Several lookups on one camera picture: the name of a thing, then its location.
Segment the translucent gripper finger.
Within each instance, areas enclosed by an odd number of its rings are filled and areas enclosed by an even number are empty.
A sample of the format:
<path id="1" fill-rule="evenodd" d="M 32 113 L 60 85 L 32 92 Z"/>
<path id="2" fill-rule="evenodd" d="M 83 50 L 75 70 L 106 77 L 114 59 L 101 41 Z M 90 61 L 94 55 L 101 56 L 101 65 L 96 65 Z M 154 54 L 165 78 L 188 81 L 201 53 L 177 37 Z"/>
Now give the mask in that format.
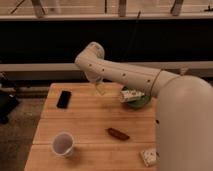
<path id="1" fill-rule="evenodd" d="M 95 84 L 96 91 L 103 96 L 105 94 L 105 88 L 103 83 L 96 83 Z"/>

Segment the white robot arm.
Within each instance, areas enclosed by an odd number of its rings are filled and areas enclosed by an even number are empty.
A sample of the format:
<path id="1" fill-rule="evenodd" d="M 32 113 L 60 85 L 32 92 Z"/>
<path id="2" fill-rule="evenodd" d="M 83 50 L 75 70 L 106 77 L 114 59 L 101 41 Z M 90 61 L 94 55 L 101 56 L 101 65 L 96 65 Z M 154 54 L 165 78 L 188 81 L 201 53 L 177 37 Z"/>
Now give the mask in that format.
<path id="1" fill-rule="evenodd" d="M 89 43 L 75 64 L 91 82 L 102 78 L 157 99 L 157 171 L 213 171 L 213 86 L 190 75 L 111 62 Z"/>

